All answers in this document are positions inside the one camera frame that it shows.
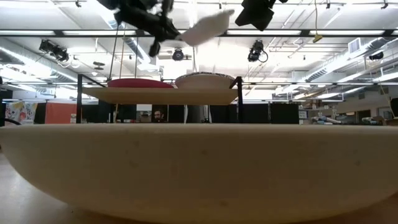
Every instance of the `stage light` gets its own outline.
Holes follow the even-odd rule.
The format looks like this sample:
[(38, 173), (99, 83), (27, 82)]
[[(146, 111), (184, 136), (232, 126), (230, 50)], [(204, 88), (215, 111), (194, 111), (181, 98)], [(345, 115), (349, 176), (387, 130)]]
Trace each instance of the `stage light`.
[(235, 20), (236, 25), (245, 26), (252, 24), (258, 30), (263, 31), (272, 20), (276, 0), (244, 0), (242, 2), (243, 10)]
[(60, 62), (67, 62), (69, 60), (69, 55), (66, 49), (61, 48), (58, 45), (52, 44), (48, 40), (42, 40), (39, 50), (45, 54), (50, 54)]
[(383, 52), (379, 52), (379, 53), (370, 55), (370, 56), (369, 56), (369, 59), (370, 59), (370, 60), (380, 60), (380, 59), (382, 59), (383, 57), (384, 57), (384, 53), (383, 53)]
[[(260, 56), (264, 53), (267, 55), (267, 59), (265, 61), (260, 61)], [(264, 51), (264, 44), (262, 40), (256, 40), (253, 46), (250, 48), (250, 52), (248, 55), (249, 62), (257, 62), (260, 61), (262, 63), (268, 61), (268, 54)]]
[(181, 49), (175, 49), (172, 58), (175, 61), (181, 61), (184, 59), (184, 53)]

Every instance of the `red plate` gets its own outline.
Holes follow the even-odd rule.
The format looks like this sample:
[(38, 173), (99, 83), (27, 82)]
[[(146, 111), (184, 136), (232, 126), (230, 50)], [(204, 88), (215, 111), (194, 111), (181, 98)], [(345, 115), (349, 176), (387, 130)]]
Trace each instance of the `red plate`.
[(108, 87), (118, 88), (174, 88), (172, 85), (160, 81), (143, 78), (120, 78), (108, 82)]

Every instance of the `white bowl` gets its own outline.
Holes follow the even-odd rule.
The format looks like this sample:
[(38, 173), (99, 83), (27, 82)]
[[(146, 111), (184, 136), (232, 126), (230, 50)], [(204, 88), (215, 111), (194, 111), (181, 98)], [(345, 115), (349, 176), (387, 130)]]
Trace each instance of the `white bowl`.
[(234, 79), (230, 75), (220, 73), (194, 72), (178, 77), (175, 85), (178, 88), (228, 89)]
[(284, 223), (398, 190), (397, 128), (71, 124), (0, 128), (11, 165), (88, 210), (157, 223)]

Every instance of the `air vent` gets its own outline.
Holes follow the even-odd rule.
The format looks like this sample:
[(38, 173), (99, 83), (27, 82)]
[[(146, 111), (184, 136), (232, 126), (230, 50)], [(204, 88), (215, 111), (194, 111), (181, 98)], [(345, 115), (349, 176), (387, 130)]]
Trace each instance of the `air vent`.
[(358, 99), (359, 99), (359, 100), (365, 99), (365, 92), (360, 93), (360, 94), (358, 95)]
[(357, 38), (350, 43), (348, 43), (348, 50), (352, 54), (356, 51), (358, 51), (361, 48), (361, 39)]

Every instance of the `black metal stand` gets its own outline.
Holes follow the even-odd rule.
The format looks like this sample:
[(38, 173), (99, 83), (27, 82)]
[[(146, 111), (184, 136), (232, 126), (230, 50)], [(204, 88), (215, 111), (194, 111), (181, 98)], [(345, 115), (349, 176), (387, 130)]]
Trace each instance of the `black metal stand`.
[(81, 107), (83, 105), (81, 95), (83, 94), (83, 78), (89, 80), (90, 83), (95, 83), (99, 86), (105, 87), (101, 83), (95, 81), (94, 79), (83, 75), (83, 74), (78, 74), (77, 75), (77, 106), (76, 106), (76, 124), (81, 124)]
[(235, 85), (238, 86), (238, 105), (237, 105), (237, 116), (238, 116), (238, 123), (243, 123), (243, 94), (242, 94), (242, 77), (236, 77), (229, 88), (233, 88)]

